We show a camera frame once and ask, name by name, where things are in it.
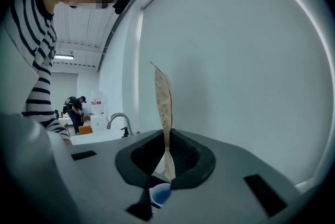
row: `faucet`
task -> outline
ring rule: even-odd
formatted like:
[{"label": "faucet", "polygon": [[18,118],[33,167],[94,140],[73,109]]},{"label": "faucet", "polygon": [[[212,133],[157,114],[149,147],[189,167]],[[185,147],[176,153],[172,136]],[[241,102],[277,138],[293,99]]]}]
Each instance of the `faucet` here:
[{"label": "faucet", "polygon": [[130,126],[130,121],[127,115],[125,115],[124,113],[114,113],[112,116],[110,116],[110,118],[108,119],[107,122],[107,129],[110,129],[111,126],[111,122],[116,118],[116,117],[124,117],[126,119],[127,122],[127,127],[128,127],[128,131],[129,131],[129,135],[133,135],[133,133],[131,132],[131,126]]}]

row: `light strip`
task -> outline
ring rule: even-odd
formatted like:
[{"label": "light strip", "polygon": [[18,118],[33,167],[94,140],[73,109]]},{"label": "light strip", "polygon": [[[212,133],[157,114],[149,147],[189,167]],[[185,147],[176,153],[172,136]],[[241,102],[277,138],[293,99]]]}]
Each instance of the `light strip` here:
[{"label": "light strip", "polygon": [[[322,45],[325,49],[326,55],[327,55],[327,59],[329,62],[329,66],[330,66],[330,73],[331,73],[331,77],[332,77],[332,84],[333,84],[333,89],[335,89],[335,70],[334,70],[334,61],[332,59],[331,56],[331,52],[330,52],[330,47],[321,31],[321,28],[319,27],[319,25],[317,24],[316,20],[314,19],[313,15],[311,14],[311,12],[308,10],[308,8],[304,5],[304,3],[301,0],[295,0],[298,5],[303,9],[303,11],[306,13],[306,15],[308,16],[309,20],[311,21],[311,23],[313,24],[313,26],[315,27]],[[333,119],[334,119],[334,115],[335,115],[335,104],[333,104]],[[331,154],[331,143],[332,143],[332,136],[334,134],[335,131],[335,121],[333,120],[331,123],[331,127],[330,127],[330,132],[329,132],[329,137],[328,137],[328,141],[325,147],[325,151],[322,154],[321,160],[316,168],[316,171],[314,173],[314,181],[315,183],[319,183],[320,181],[322,181],[326,174],[328,173],[328,169],[326,169],[326,173],[324,172],[324,168],[322,166],[327,166],[327,164],[325,164],[326,159],[329,157],[329,155]]]},{"label": "light strip", "polygon": [[74,59],[74,56],[72,55],[66,55],[66,54],[57,54],[54,56],[55,59]]}]

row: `beige paper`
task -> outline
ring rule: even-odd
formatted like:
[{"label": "beige paper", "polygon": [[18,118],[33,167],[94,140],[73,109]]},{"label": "beige paper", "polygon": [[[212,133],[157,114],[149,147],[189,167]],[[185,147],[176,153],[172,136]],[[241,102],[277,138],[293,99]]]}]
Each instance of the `beige paper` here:
[{"label": "beige paper", "polygon": [[165,75],[151,62],[155,67],[155,89],[156,101],[159,116],[163,126],[165,143],[165,174],[171,181],[176,177],[173,159],[170,153],[170,130],[172,128],[172,100],[168,80]]}]

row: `white ceiling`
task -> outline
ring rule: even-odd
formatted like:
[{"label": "white ceiling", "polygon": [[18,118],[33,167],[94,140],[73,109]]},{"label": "white ceiling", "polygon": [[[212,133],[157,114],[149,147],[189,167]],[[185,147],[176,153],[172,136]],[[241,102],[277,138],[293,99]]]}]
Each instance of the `white ceiling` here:
[{"label": "white ceiling", "polygon": [[91,10],[58,4],[54,10],[57,54],[70,54],[74,60],[55,59],[55,66],[76,69],[84,66],[97,71],[109,32],[117,18],[113,8]]}]

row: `black and white striped shirt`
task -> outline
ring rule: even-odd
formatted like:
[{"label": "black and white striped shirt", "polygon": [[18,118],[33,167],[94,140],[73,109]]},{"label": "black and white striped shirt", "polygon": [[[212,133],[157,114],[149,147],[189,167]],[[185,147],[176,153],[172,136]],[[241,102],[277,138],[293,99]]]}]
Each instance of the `black and white striped shirt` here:
[{"label": "black and white striped shirt", "polygon": [[4,25],[22,57],[39,75],[23,115],[38,121],[47,131],[69,139],[50,102],[51,68],[57,38],[52,18],[43,0],[14,0],[4,16]]}]

